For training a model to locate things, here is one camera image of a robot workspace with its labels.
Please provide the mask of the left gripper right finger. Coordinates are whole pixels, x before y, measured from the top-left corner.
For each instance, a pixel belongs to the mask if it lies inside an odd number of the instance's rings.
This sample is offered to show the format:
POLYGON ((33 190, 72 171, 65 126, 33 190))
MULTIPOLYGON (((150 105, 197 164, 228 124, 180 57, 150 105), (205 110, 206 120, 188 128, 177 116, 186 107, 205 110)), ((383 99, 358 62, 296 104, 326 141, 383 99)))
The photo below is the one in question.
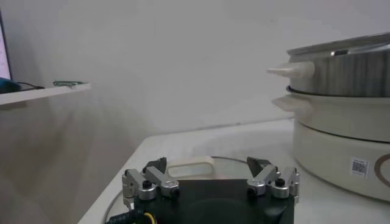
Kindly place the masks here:
POLYGON ((279 169, 269 160, 246 158, 251 176, 246 180, 251 203, 289 203, 299 196, 300 173, 295 167, 279 169))

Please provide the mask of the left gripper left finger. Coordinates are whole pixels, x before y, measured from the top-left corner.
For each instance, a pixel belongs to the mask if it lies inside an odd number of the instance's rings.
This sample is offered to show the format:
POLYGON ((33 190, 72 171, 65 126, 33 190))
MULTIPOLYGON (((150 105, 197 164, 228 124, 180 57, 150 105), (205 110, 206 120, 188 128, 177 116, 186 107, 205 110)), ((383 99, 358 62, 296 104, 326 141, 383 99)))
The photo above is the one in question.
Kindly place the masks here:
POLYGON ((123 203, 129 209, 135 199, 151 201, 157 198, 157 191, 165 198, 176 199, 180 195, 179 181, 166 174, 167 159, 149 161, 139 172, 126 169, 122 175, 123 203))

